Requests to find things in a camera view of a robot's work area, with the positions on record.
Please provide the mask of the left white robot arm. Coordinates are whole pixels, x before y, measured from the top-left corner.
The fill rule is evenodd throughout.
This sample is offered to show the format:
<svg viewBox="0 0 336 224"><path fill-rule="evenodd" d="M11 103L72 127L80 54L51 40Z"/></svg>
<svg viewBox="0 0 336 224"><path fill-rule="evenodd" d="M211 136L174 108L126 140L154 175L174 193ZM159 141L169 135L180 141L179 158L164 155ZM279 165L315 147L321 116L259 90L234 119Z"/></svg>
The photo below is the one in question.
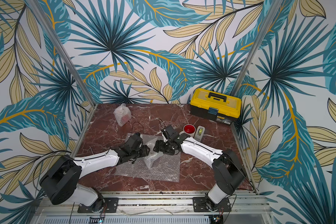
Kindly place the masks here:
<svg viewBox="0 0 336 224"><path fill-rule="evenodd" d="M105 206L102 194L95 188L79 184L78 181L90 173L129 161L134 162L149 153L150 148L143 144L141 134L135 133L123 145L111 147L99 154L75 158L61 156L43 175L39 185L53 205L69 201L99 212Z"/></svg>

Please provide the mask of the clear bubble wrap sheet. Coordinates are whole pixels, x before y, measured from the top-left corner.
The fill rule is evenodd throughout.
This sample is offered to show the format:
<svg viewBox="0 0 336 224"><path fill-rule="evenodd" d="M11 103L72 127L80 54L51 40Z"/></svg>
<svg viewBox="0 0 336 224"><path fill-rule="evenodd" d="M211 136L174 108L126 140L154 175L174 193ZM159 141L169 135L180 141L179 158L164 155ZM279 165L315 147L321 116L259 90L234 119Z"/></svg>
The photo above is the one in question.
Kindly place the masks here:
<svg viewBox="0 0 336 224"><path fill-rule="evenodd" d="M150 148L148 156L138 158L134 164L126 162L116 166L115 175L142 178L146 180L158 180L178 182L180 176L181 154L167 155L153 151L155 142L162 140L162 136L142 136L143 144Z"/></svg>
<svg viewBox="0 0 336 224"><path fill-rule="evenodd" d="M126 104L118 106L113 113L120 127L124 126L132 118L131 111Z"/></svg>

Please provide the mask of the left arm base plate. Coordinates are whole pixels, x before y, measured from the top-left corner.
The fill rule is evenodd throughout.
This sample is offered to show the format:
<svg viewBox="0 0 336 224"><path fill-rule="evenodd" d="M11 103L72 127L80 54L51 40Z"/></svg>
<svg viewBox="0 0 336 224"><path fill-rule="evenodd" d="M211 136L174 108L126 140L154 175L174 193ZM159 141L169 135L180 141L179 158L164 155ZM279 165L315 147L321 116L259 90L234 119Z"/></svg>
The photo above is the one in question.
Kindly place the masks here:
<svg viewBox="0 0 336 224"><path fill-rule="evenodd" d="M117 197L104 197L98 198L91 206L85 206L80 204L78 207L78 213L116 213L118 207L119 198Z"/></svg>

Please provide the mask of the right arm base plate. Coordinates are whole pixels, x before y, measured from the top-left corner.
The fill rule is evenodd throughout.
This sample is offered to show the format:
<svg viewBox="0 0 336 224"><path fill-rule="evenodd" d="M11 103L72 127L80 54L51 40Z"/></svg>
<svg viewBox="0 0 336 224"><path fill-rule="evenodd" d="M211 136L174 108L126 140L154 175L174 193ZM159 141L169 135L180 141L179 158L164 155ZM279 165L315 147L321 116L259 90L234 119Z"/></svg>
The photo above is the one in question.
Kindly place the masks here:
<svg viewBox="0 0 336 224"><path fill-rule="evenodd" d="M194 197L193 209L194 212L230 212L231 203L227 197L223 198L221 202L215 203L208 196Z"/></svg>

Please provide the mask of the white mug red inside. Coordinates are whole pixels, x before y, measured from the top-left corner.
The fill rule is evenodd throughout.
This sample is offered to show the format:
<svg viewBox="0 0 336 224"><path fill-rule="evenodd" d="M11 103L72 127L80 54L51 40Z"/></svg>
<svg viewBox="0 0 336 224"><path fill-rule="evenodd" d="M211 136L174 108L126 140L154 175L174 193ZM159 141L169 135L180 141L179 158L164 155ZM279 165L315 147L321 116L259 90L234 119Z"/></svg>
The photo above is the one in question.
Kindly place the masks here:
<svg viewBox="0 0 336 224"><path fill-rule="evenodd" d="M196 133L196 128L195 126L191 125L191 124L187 124L183 127L183 132L187 135L189 135L190 137L194 137L195 133Z"/></svg>

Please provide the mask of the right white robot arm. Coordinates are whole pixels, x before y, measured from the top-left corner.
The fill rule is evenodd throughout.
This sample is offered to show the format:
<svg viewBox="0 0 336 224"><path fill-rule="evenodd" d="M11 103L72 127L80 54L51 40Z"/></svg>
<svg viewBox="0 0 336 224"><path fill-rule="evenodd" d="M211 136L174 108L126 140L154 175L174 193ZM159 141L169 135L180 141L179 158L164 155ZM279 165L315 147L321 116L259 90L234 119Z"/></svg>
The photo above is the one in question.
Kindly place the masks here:
<svg viewBox="0 0 336 224"><path fill-rule="evenodd" d="M207 193L207 203L219 204L227 196L233 195L246 179L245 169L232 150L209 147L186 133L178 133L172 126L163 128L161 133L163 140L155 143L155 152L173 155L179 151L199 159L213 169L216 183Z"/></svg>

